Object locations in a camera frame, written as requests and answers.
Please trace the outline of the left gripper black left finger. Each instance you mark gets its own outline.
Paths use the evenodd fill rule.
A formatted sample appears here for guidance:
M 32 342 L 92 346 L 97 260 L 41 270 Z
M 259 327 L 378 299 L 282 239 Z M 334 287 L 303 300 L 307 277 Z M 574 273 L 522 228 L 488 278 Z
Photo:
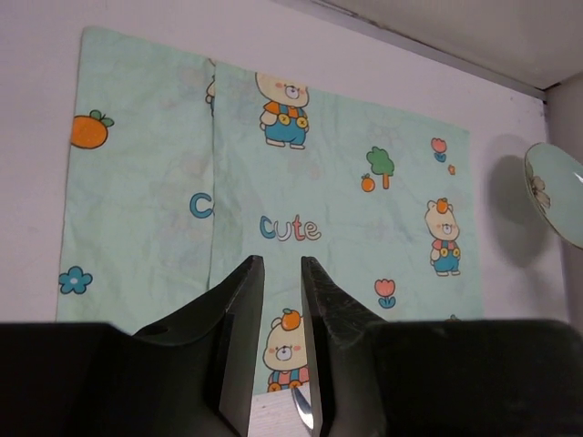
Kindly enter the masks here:
M 244 436 L 264 264 L 134 334 L 107 323 L 1 327 L 4 436 Z

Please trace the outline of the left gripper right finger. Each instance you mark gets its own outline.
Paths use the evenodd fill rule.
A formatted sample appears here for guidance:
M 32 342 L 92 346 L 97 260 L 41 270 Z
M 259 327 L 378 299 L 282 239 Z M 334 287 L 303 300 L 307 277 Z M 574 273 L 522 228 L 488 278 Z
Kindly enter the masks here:
M 558 320 L 387 321 L 302 259 L 315 436 L 579 436 L 582 338 Z

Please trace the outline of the pale green glass plate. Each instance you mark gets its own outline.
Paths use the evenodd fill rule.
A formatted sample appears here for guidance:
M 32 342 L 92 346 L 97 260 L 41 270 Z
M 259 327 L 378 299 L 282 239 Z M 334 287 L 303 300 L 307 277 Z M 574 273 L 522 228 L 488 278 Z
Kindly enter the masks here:
M 536 143 L 524 157 L 527 192 L 546 223 L 582 249 L 582 164 L 561 148 Z

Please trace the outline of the green cartoon print cloth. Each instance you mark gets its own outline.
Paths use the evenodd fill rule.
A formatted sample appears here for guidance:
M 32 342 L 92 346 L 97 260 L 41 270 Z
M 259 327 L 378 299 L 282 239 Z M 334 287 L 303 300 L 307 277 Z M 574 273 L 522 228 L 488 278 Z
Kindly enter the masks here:
M 309 379 L 300 260 L 386 320 L 484 313 L 469 135 L 83 31 L 56 317 L 136 332 L 265 265 L 255 391 Z

